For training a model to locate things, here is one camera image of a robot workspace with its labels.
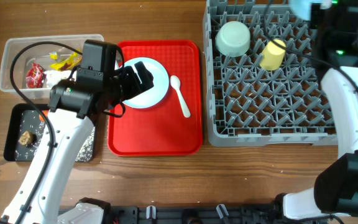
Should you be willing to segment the yellow plastic cup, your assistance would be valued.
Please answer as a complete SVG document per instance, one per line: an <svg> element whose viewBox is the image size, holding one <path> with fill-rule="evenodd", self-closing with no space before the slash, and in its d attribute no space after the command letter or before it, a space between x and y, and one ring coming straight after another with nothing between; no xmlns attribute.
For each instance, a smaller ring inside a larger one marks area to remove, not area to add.
<svg viewBox="0 0 358 224"><path fill-rule="evenodd" d="M279 39L274 39L274 42L278 45L281 45L283 48L280 48L272 41L270 41L263 49L262 60L259 65L267 71L278 69L281 66L285 56L285 43Z"/></svg>

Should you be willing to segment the light blue plate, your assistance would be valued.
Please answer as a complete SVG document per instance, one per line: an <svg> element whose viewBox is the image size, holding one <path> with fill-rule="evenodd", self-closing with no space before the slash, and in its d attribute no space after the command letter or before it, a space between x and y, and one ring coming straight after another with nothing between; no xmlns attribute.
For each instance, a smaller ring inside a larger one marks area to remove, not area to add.
<svg viewBox="0 0 358 224"><path fill-rule="evenodd" d="M136 109L150 108L155 106L165 97L169 87L169 76L164 66L152 58L133 58L126 61L125 66L131 66L136 70L134 65L137 62L142 62L146 69L152 74L154 86L138 96L125 100L124 104Z"/></svg>

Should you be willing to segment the gold foil wrapper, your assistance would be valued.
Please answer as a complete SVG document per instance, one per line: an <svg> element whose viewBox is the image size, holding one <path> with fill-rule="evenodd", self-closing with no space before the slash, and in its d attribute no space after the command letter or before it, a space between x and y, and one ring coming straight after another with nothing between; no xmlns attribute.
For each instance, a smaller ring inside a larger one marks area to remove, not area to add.
<svg viewBox="0 0 358 224"><path fill-rule="evenodd" d="M49 67L52 70L65 71L71 70L75 65L81 62L82 55L77 52L73 52L68 58L63 59L61 62L53 63Z"/></svg>

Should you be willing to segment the light blue bowl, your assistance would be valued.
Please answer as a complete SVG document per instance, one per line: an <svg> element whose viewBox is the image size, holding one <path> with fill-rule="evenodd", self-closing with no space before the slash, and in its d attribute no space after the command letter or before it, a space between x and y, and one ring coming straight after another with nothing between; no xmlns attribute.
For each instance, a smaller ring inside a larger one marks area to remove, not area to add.
<svg viewBox="0 0 358 224"><path fill-rule="evenodd" d="M288 5L294 15L305 21L311 19L311 7L313 3L313 0L288 0Z"/></svg>

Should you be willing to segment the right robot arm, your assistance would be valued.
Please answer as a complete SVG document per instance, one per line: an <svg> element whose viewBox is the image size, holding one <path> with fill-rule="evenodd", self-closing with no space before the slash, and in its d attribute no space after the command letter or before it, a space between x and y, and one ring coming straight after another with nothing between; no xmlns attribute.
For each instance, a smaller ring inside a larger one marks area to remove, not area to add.
<svg viewBox="0 0 358 224"><path fill-rule="evenodd" d="M285 218L358 217L358 1L290 1L317 31L311 61L331 107L338 159L314 186L282 198Z"/></svg>

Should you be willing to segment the red snack wrapper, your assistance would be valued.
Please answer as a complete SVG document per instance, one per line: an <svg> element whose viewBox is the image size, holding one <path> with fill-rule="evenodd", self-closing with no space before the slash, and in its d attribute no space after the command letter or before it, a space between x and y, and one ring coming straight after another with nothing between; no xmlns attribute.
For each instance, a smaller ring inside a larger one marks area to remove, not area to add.
<svg viewBox="0 0 358 224"><path fill-rule="evenodd" d="M32 68L26 75L27 88L42 88L44 84L44 68L37 63L32 64Z"/></svg>

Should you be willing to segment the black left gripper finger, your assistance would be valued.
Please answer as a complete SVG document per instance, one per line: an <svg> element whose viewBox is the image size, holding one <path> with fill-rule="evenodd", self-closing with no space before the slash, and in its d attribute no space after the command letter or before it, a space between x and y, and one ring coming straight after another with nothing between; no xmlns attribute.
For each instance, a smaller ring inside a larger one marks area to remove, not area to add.
<svg viewBox="0 0 358 224"><path fill-rule="evenodd" d="M132 67L126 67L126 99L131 99L141 93L137 72Z"/></svg>
<svg viewBox="0 0 358 224"><path fill-rule="evenodd" d="M135 64L135 69L140 80L140 89L141 92L145 92L154 87L153 75L150 71L147 70L143 62L137 62Z"/></svg>

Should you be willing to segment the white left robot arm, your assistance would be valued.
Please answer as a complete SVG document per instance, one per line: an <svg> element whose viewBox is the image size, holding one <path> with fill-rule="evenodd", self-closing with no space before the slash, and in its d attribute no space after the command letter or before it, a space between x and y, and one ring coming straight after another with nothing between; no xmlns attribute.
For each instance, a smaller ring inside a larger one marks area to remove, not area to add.
<svg viewBox="0 0 358 224"><path fill-rule="evenodd" d="M46 129L26 177L0 223L57 223L76 157L101 113L153 87L141 63L106 71L79 68L51 89Z"/></svg>

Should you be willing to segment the mint green bowl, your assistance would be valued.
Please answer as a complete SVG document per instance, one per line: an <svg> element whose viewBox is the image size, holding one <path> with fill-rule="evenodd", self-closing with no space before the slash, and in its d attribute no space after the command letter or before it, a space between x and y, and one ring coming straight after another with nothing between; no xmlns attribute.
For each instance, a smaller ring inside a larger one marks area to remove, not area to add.
<svg viewBox="0 0 358 224"><path fill-rule="evenodd" d="M230 21L225 23L216 35L217 50L229 57L240 57L250 47L250 30L241 22Z"/></svg>

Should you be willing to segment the white plastic spoon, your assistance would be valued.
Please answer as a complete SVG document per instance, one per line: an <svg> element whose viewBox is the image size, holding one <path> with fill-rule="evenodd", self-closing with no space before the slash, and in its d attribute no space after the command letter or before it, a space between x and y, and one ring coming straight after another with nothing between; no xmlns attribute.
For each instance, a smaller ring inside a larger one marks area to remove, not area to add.
<svg viewBox="0 0 358 224"><path fill-rule="evenodd" d="M191 113L180 90L180 85L181 85L180 79L177 76L172 75L170 77L170 85L177 93L179 104L184 117L189 118L191 116Z"/></svg>

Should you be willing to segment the white tissue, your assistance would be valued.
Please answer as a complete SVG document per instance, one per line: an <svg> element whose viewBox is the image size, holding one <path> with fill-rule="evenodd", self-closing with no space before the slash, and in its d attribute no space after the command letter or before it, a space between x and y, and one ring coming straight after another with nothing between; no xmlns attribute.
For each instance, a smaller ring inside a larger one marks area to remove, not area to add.
<svg viewBox="0 0 358 224"><path fill-rule="evenodd" d="M71 70L57 71L57 70L46 70L44 71L44 88L52 88L60 80L67 79L70 76Z"/></svg>

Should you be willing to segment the brown food lump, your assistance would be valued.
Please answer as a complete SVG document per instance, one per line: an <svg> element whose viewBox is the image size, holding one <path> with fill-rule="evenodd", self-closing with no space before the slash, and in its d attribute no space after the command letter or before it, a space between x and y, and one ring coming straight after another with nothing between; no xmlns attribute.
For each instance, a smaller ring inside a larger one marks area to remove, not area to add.
<svg viewBox="0 0 358 224"><path fill-rule="evenodd" d="M21 146L30 146L33 145L33 143L36 140L36 135L30 131L25 131L19 138L18 143Z"/></svg>

